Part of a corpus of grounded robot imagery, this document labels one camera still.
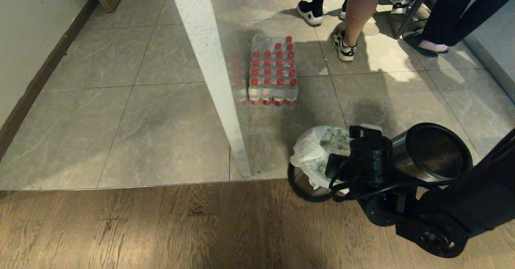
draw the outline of trash bag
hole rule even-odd
[[[334,126],[317,126],[307,130],[295,144],[294,155],[290,157],[292,165],[301,168],[309,177],[309,182],[316,190],[328,188],[330,179],[325,177],[325,167],[331,153],[349,155],[352,138],[349,131]]]

